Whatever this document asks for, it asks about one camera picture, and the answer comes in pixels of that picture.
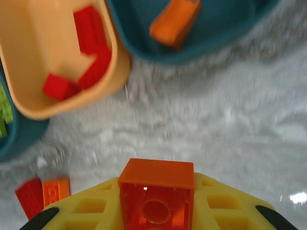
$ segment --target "white speckled floor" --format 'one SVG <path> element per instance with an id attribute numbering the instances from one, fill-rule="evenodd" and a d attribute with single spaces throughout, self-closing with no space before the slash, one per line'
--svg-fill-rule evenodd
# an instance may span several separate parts
<path id="1" fill-rule="evenodd" d="M 307 229 L 307 45 L 271 64 L 175 79 L 160 95 L 144 106 L 120 92 L 52 118 L 43 143 L 1 168 L 0 229 L 26 223 L 13 191 L 34 174 L 68 174 L 76 193 L 118 176 L 130 157 L 192 161 Z"/>

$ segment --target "toy brick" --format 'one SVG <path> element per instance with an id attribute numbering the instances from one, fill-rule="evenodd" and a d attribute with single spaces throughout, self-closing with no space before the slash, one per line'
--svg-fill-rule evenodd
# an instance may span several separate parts
<path id="1" fill-rule="evenodd" d="M 118 185 L 125 229 L 191 229 L 193 163 L 130 159 Z"/>
<path id="2" fill-rule="evenodd" d="M 5 121 L 2 116 L 0 116 L 0 138 L 5 138 L 7 136 L 7 131 L 5 127 Z"/>
<path id="3" fill-rule="evenodd" d="M 200 0 L 171 0 L 150 26 L 150 36 L 166 46 L 179 49 L 201 9 Z"/>
<path id="4" fill-rule="evenodd" d="M 80 93 L 81 90 L 81 87 L 76 82 L 52 73 L 48 75 L 43 88 L 45 94 L 57 101 L 69 99 L 70 97 Z"/>
<path id="5" fill-rule="evenodd" d="M 87 90 L 100 81 L 109 67 L 111 58 L 112 52 L 107 46 L 99 49 L 96 60 L 78 80 L 82 89 Z"/>
<path id="6" fill-rule="evenodd" d="M 44 209 L 43 188 L 38 178 L 25 182 L 15 193 L 28 219 Z"/>
<path id="7" fill-rule="evenodd" d="M 0 84 L 0 104 L 3 103 L 4 101 L 8 100 L 6 97 L 6 93 L 5 90 L 2 86 L 2 84 Z"/>
<path id="8" fill-rule="evenodd" d="M 44 207 L 70 195 L 68 178 L 43 181 Z"/>
<path id="9" fill-rule="evenodd" d="M 1 110 L 5 122 L 7 124 L 13 122 L 13 111 L 9 101 L 3 102 L 3 104 L 1 105 Z"/>
<path id="10" fill-rule="evenodd" d="M 102 18 L 98 10 L 90 5 L 73 14 L 80 51 L 87 55 L 97 53 L 101 46 L 106 46 L 106 36 Z"/>

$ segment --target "transparent orange lego brick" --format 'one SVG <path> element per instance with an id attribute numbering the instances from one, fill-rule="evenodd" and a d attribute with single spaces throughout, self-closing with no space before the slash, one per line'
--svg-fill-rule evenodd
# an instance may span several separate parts
<path id="1" fill-rule="evenodd" d="M 125 229 L 191 228 L 193 163 L 130 159 L 118 185 Z"/>

